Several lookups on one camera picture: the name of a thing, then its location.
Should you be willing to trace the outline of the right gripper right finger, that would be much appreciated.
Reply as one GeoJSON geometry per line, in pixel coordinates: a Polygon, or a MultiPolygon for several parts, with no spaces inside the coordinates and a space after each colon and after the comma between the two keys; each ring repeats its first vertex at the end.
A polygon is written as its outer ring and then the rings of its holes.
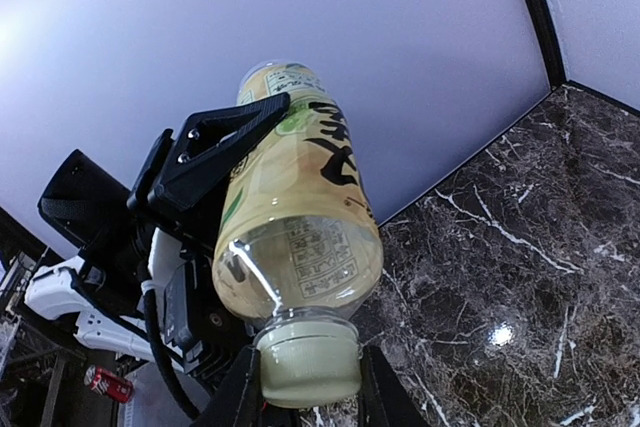
{"type": "Polygon", "coordinates": [[[363,348],[361,373],[357,415],[359,426],[429,426],[379,347],[363,348]]]}

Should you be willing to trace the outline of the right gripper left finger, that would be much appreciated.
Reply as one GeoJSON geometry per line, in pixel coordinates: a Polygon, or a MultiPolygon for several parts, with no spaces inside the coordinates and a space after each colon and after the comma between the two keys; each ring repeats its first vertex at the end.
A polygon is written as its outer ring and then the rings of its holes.
{"type": "Polygon", "coordinates": [[[260,352],[245,346],[211,401],[199,416],[200,426],[249,427],[260,412],[260,352]]]}

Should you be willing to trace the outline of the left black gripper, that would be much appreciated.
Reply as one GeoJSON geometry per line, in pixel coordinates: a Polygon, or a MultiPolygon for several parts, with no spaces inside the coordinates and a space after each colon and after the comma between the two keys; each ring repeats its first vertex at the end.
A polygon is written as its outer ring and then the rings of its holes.
{"type": "Polygon", "coordinates": [[[134,217],[208,257],[215,246],[209,193],[282,121],[291,97],[190,115],[176,137],[154,141],[126,201],[134,217]]]}

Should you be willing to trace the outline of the cream white bottle cap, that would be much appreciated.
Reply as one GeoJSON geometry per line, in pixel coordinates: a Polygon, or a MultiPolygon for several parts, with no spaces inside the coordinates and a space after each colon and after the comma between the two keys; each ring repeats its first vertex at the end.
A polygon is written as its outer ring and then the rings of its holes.
{"type": "Polygon", "coordinates": [[[292,319],[265,328],[254,342],[266,402],[307,409],[340,402],[362,385],[357,329],[330,317],[292,319]]]}

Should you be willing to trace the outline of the yellow tea bottle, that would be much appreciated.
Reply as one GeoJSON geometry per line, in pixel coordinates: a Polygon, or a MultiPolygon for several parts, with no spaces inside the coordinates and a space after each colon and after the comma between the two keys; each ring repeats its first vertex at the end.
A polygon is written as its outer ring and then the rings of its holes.
{"type": "Polygon", "coordinates": [[[307,66],[249,71],[238,103],[287,94],[285,117],[232,170],[212,263],[223,305],[257,329],[356,340],[383,265],[345,114],[307,66]]]}

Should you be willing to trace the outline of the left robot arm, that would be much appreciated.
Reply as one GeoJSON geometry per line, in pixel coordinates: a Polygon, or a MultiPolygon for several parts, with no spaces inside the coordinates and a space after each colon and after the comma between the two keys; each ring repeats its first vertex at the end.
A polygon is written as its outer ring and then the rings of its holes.
{"type": "Polygon", "coordinates": [[[299,422],[266,405],[259,353],[222,305],[209,266],[232,171],[289,107],[281,93],[189,116],[179,133],[158,137],[132,187],[74,151],[38,203],[78,252],[37,271],[26,305],[48,320],[75,315],[87,347],[157,361],[195,426],[299,422]]]}

